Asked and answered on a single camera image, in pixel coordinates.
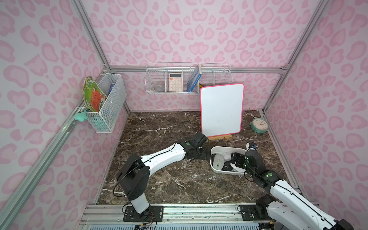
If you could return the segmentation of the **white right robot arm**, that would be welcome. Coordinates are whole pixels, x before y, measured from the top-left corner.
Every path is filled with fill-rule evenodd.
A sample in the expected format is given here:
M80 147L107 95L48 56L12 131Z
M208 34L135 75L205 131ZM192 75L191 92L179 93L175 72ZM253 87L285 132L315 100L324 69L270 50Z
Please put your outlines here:
M233 152L231 165L252 177L268 192L256 201L258 219L276 220L289 230L352 230L345 219L337 220L308 201L273 170L266 169L262 156L250 148L245 154Z

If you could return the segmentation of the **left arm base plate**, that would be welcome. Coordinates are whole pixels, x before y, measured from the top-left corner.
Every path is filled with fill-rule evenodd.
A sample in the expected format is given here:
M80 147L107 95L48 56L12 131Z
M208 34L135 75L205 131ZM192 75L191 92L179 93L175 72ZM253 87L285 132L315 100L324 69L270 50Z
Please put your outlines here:
M126 206L123 222L150 222L163 221L164 206L149 206L141 214L135 211L132 206Z

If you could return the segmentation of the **white plastic storage box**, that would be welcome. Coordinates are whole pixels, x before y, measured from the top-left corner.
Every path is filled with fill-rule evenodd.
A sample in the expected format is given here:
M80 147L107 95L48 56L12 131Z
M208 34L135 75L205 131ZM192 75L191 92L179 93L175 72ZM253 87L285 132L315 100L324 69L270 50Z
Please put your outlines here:
M222 147L222 146L215 146L213 147L211 150L210 150L210 166L211 166L211 169L213 172L215 173L220 173L220 174L229 174L229 175L240 175L242 176L244 173L243 172L226 172L226 171L218 171L218 170L215 170L213 167L212 167L212 160L211 160L211 157L213 154L222 154L225 158L225 161L230 161L231 160L231 154L233 152L237 152L237 153L240 153L240 154L243 154L245 155L246 153L246 150L244 149L241 149L241 148L232 148L232 147Z

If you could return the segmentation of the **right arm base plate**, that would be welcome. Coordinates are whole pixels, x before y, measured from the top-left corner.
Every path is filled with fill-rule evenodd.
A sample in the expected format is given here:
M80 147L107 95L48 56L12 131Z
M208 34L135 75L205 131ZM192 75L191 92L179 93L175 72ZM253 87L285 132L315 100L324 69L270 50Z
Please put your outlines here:
M271 221L266 212L262 212L260 206L256 204L238 205L236 210L241 214L243 221Z

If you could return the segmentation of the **black ribbed computer mouse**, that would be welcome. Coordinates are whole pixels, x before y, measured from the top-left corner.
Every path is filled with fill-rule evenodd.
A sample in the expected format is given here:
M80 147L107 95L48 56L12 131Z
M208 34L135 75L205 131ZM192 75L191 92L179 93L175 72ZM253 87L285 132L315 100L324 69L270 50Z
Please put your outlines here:
M224 163L222 171L226 171L226 172L232 172L233 171L233 167L231 166L231 161L226 161Z

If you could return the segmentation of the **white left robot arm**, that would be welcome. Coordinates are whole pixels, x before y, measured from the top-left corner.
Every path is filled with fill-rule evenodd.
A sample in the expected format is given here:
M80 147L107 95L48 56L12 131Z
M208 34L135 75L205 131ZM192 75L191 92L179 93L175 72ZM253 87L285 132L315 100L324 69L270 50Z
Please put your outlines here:
M208 139L203 133L197 132L192 138L178 140L158 152L143 156L130 155L117 174L117 185L122 188L134 211L143 214L149 210L145 190L155 172L184 159L208 160L209 152L203 148Z

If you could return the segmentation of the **grey lilac computer mouse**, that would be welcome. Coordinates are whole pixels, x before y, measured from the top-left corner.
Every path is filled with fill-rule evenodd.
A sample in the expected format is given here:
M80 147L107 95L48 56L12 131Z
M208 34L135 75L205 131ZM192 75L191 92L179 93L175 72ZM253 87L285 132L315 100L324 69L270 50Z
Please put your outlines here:
M212 160L212 167L215 170L221 171L223 169L225 164L225 158L222 154L218 153L213 154L211 160Z

